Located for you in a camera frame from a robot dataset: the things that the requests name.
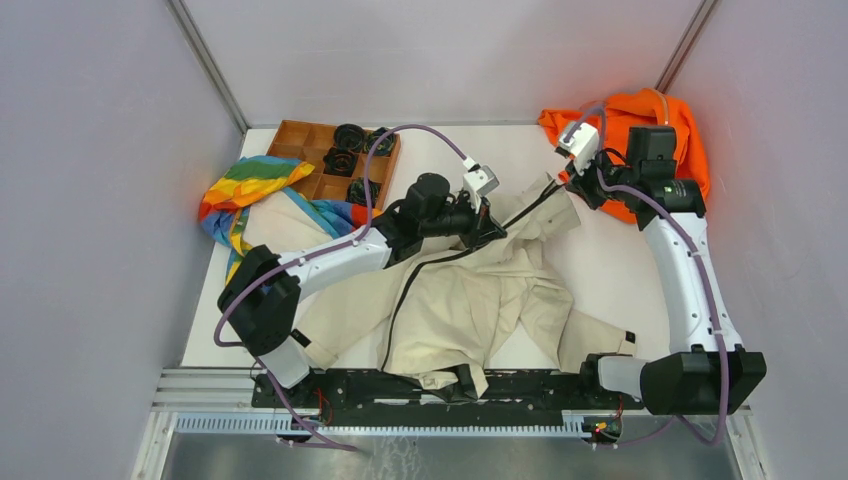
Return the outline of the beige zip jacket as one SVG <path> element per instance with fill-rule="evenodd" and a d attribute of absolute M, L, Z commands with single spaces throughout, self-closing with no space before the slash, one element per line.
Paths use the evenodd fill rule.
<path fill-rule="evenodd" d="M 545 260 L 545 243 L 577 228 L 571 198 L 549 175 L 518 196 L 498 196 L 493 213 L 507 236 L 469 253 L 433 239 L 390 268 L 360 274 L 306 298 L 294 327 L 310 341 L 311 370 L 339 356 L 378 326 L 378 367 L 431 391 L 463 387 L 477 399 L 484 369 L 517 328 L 565 373 L 592 354 L 632 355 L 634 335 L 577 310 L 562 277 Z"/>

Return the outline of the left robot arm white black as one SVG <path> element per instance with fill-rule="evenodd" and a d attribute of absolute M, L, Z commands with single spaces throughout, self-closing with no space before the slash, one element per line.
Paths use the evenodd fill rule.
<path fill-rule="evenodd" d="M 255 247 L 218 298 L 222 319 L 275 379 L 279 397 L 303 406 L 312 399 L 315 382 L 305 352 L 310 341 L 294 327 L 299 303 L 348 278 L 411 258 L 426 238 L 456 236 L 475 250 L 505 237 L 486 197 L 498 185 L 486 166 L 466 173 L 457 194 L 444 177 L 425 173 L 404 198 L 349 235 L 284 255 Z"/>

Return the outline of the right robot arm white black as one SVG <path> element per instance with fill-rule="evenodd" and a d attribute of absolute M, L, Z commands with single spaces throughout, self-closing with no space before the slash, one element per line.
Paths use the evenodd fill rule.
<path fill-rule="evenodd" d="M 749 351 L 725 307 L 712 266 L 706 207 L 697 182 L 676 175 L 676 132 L 636 126 L 620 165 L 595 127 L 572 122 L 557 141 L 565 187 L 593 210 L 621 201 L 636 217 L 658 268 L 669 319 L 669 355 L 647 361 L 593 354 L 577 382 L 580 400 L 602 408 L 617 393 L 654 415 L 734 413 L 764 379 L 762 353 Z"/>

